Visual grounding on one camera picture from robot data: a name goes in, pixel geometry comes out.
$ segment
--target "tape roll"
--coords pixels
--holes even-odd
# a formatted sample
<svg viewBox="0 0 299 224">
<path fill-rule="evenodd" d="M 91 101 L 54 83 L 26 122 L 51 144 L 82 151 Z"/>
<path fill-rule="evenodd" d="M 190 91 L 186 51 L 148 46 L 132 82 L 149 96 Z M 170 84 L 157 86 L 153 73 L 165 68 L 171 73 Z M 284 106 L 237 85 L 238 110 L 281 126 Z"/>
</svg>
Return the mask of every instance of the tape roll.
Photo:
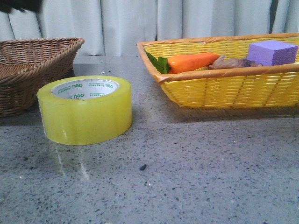
<svg viewBox="0 0 299 224">
<path fill-rule="evenodd" d="M 49 83 L 37 92 L 46 136 L 66 145 L 112 139 L 132 124 L 129 81 L 81 76 Z"/>
</svg>

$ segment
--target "tape core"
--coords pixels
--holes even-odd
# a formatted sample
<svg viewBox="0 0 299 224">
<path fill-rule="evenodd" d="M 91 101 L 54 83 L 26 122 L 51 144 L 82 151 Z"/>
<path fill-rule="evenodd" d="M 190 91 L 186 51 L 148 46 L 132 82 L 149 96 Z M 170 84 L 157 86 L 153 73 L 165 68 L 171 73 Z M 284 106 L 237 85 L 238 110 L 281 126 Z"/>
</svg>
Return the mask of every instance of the tape core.
<svg viewBox="0 0 299 224">
<path fill-rule="evenodd" d="M 119 88 L 115 81 L 105 79 L 81 79 L 55 86 L 51 93 L 65 99 L 91 99 L 113 93 Z"/>
</svg>

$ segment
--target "countertop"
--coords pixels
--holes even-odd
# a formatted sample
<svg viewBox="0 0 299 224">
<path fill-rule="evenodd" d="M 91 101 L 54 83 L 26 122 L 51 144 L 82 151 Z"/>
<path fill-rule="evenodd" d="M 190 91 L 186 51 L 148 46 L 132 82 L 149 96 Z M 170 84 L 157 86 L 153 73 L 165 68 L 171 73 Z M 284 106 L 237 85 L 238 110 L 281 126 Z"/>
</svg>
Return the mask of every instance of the countertop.
<svg viewBox="0 0 299 224">
<path fill-rule="evenodd" d="M 1 224 L 299 223 L 298 108 L 180 108 L 138 56 L 76 57 L 74 75 L 127 79 L 132 126 L 68 146 L 38 103 L 0 118 Z"/>
</svg>

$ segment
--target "white curtain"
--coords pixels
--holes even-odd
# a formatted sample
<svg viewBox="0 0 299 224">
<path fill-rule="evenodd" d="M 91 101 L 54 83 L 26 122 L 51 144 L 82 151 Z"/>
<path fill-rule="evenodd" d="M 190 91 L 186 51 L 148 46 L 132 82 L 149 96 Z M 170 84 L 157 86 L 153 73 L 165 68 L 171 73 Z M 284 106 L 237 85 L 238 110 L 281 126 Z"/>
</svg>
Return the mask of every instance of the white curtain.
<svg viewBox="0 0 299 224">
<path fill-rule="evenodd" d="M 138 41 L 298 32 L 298 0 L 43 0 L 0 12 L 0 41 L 82 37 L 81 55 L 138 55 Z"/>
</svg>

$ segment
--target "purple cube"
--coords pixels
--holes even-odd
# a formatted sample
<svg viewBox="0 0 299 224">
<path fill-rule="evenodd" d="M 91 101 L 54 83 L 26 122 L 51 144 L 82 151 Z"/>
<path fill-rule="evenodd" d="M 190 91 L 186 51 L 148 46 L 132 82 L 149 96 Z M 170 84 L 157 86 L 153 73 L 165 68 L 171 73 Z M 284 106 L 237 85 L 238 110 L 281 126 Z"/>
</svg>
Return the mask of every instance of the purple cube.
<svg viewBox="0 0 299 224">
<path fill-rule="evenodd" d="M 294 63 L 298 45 L 282 41 L 262 41 L 249 46 L 247 59 L 263 66 Z"/>
</svg>

